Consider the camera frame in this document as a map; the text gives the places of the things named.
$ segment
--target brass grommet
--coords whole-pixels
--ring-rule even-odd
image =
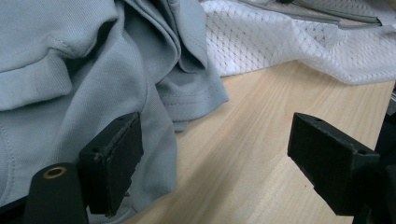
[[[46,179],[53,179],[63,175],[64,173],[66,173],[66,171],[67,169],[65,167],[57,166],[46,171],[46,173],[43,174],[43,177]]]

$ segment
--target cloth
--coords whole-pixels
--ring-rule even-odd
[[[0,206],[25,196],[38,170],[76,162],[111,120],[140,112],[131,196],[111,219],[89,215],[120,222],[175,186],[175,127],[227,101],[195,0],[2,1],[0,30]]]
[[[347,84],[396,79],[396,13],[383,0],[295,1],[366,22],[294,4],[244,2],[250,5],[201,2],[207,16],[208,54],[222,76],[298,60]],[[265,4],[251,6],[257,2]]]

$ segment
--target wooden desk surface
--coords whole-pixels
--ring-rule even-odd
[[[292,116],[374,148],[394,82],[350,86],[297,62],[223,81],[230,102],[177,135],[177,188],[125,223],[351,223],[287,156]]]

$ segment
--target black clamp jaw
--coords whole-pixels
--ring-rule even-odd
[[[37,172],[27,197],[0,208],[0,223],[88,223],[87,206],[113,217],[142,156],[139,114],[114,119],[79,152],[77,165]]]
[[[299,113],[293,117],[288,155],[336,215],[358,216],[367,208],[365,219],[371,223],[396,224],[396,162],[383,162],[386,155]]]

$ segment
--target white mesh jersey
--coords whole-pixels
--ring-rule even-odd
[[[378,23],[354,23],[315,11],[302,18],[294,15],[304,15],[295,5],[287,11],[288,6],[274,2],[264,5],[275,11],[239,1],[208,0],[201,4],[207,16],[209,57],[222,76],[298,60],[348,84],[396,79],[396,13],[385,2],[304,1],[314,2],[325,10],[341,8],[341,13],[375,18]]]

